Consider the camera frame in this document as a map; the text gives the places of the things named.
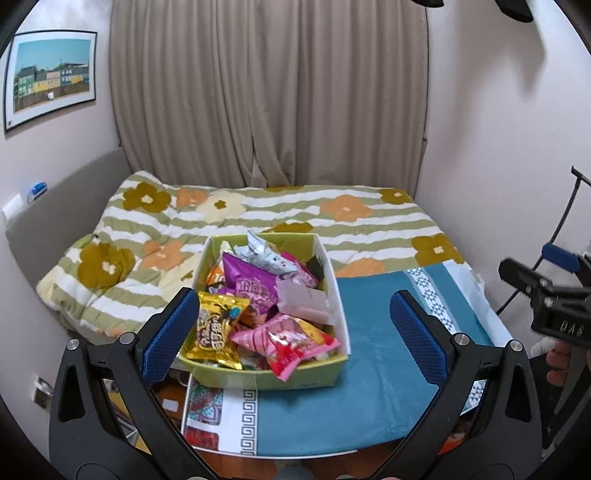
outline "cardboard box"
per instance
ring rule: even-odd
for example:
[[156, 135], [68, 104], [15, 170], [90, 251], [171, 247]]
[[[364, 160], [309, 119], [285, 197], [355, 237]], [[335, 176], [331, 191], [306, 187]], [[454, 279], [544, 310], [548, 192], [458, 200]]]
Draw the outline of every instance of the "cardboard box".
[[[195, 339], [195, 327], [193, 326], [178, 353], [178, 359], [193, 374], [195, 379], [207, 387], [284, 390], [334, 385], [339, 372], [349, 358], [351, 347], [347, 322], [343, 312], [343, 303], [340, 299], [335, 272], [326, 250], [322, 246], [318, 235], [312, 233], [261, 233], [260, 236], [276, 244], [280, 251], [290, 252], [300, 261], [306, 262], [314, 255], [319, 259], [324, 269], [322, 288], [326, 292], [331, 315], [334, 316], [333, 322], [331, 322], [334, 323], [334, 326], [328, 327], [327, 331], [341, 343], [337, 354], [331, 356], [328, 360], [311, 361], [300, 365], [289, 380], [283, 382], [270, 370], [232, 370], [223, 367], [211, 367], [189, 360], [186, 353], [192, 347]], [[246, 235], [218, 235], [207, 239], [193, 284], [196, 291], [205, 290], [207, 276], [219, 257], [220, 244], [224, 240], [228, 241], [231, 246], [246, 245]]]

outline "orange flower pattern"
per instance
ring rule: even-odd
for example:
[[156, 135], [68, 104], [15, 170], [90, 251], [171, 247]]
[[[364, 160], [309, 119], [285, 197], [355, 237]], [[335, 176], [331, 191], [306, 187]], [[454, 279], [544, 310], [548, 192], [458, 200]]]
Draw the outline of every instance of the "orange flower pattern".
[[386, 272], [384, 262], [374, 258], [360, 258], [346, 264], [335, 272], [337, 278], [342, 277], [367, 277], [369, 275], [380, 275]]
[[177, 193], [177, 209], [196, 207], [207, 200], [207, 192], [197, 189], [180, 189]]
[[175, 240], [165, 247], [150, 240], [144, 244], [144, 253], [146, 256], [139, 265], [141, 268], [156, 267], [158, 270], [171, 270], [177, 267], [184, 260], [184, 254], [181, 252], [183, 244], [180, 240]]
[[330, 215], [337, 222], [354, 222], [371, 216], [372, 209], [352, 195], [340, 195], [334, 200], [320, 204], [320, 213]]

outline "blue object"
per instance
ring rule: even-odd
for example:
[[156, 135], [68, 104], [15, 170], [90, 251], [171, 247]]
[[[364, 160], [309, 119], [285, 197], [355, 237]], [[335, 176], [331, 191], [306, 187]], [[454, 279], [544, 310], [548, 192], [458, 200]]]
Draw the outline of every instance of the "blue object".
[[[430, 297], [476, 343], [492, 342], [443, 264], [413, 269], [434, 285]], [[338, 278], [352, 354], [334, 387], [258, 392], [257, 455], [326, 455], [402, 438], [437, 392], [392, 325], [389, 302], [408, 290], [428, 314], [411, 271]]]
[[178, 346], [183, 344], [195, 323], [198, 310], [197, 294], [193, 289], [188, 289], [187, 294], [144, 350], [142, 377], [146, 385], [150, 386], [164, 380], [178, 353]]
[[31, 203], [34, 200], [37, 200], [41, 195], [43, 195], [47, 191], [47, 183], [41, 181], [37, 183], [29, 192], [27, 193], [27, 203]]
[[542, 257], [567, 272], [577, 273], [581, 268], [579, 257], [556, 245], [545, 244], [542, 247]]
[[390, 319], [425, 380], [441, 387], [447, 380], [445, 352], [400, 293], [390, 299]]

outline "black cable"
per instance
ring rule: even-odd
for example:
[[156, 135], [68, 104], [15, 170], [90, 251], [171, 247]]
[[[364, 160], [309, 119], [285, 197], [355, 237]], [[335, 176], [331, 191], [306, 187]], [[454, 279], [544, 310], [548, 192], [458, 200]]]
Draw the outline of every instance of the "black cable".
[[[554, 230], [554, 233], [552, 234], [552, 237], [550, 238], [549, 243], [551, 243], [551, 244], [553, 244], [554, 241], [556, 240], [556, 237], [558, 237], [558, 234], [560, 233], [560, 230], [562, 229], [562, 226], [564, 225], [564, 222], [566, 221], [566, 217], [568, 217], [570, 209], [573, 206], [574, 198], [577, 195], [577, 192], [579, 191], [579, 187], [581, 186], [582, 175], [578, 171], [576, 171], [574, 169], [574, 167], [572, 169], [572, 173], [578, 174], [577, 181], [574, 183], [573, 193], [570, 195], [570, 199], [569, 199], [569, 202], [566, 206], [566, 210], [564, 210], [564, 213], [562, 214], [562, 218], [560, 219], [560, 222], [558, 223], [556, 230]], [[544, 259], [544, 257], [542, 255], [540, 255], [538, 260], [535, 262], [534, 266], [531, 267], [532, 270], [536, 270], [540, 266], [540, 264], [542, 263], [543, 259]], [[507, 308], [507, 305], [509, 305], [513, 301], [513, 299], [517, 296], [518, 293], [519, 293], [519, 290], [515, 290], [511, 294], [511, 296], [507, 299], [507, 301], [503, 305], [501, 305], [500, 308], [496, 311], [496, 314], [500, 315], [503, 312], [503, 310], [505, 310]]]

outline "pink snack bag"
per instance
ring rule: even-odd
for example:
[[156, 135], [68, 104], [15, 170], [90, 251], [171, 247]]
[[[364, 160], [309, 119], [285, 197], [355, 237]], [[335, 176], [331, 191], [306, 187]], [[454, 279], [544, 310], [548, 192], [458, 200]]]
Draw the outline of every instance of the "pink snack bag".
[[334, 350], [340, 342], [304, 320], [280, 313], [254, 330], [233, 332], [232, 342], [267, 357], [269, 367], [284, 382], [298, 364]]
[[306, 266], [302, 262], [300, 262], [296, 257], [294, 257], [289, 252], [281, 252], [281, 256], [291, 261], [292, 263], [295, 263], [298, 269], [297, 272], [288, 273], [287, 275], [283, 275], [282, 278], [286, 280], [291, 280], [295, 283], [299, 283], [300, 285], [303, 285], [308, 288], [316, 288], [318, 286], [319, 282], [316, 279], [316, 277], [312, 275], [312, 273], [310, 273], [310, 270], [308, 270]]

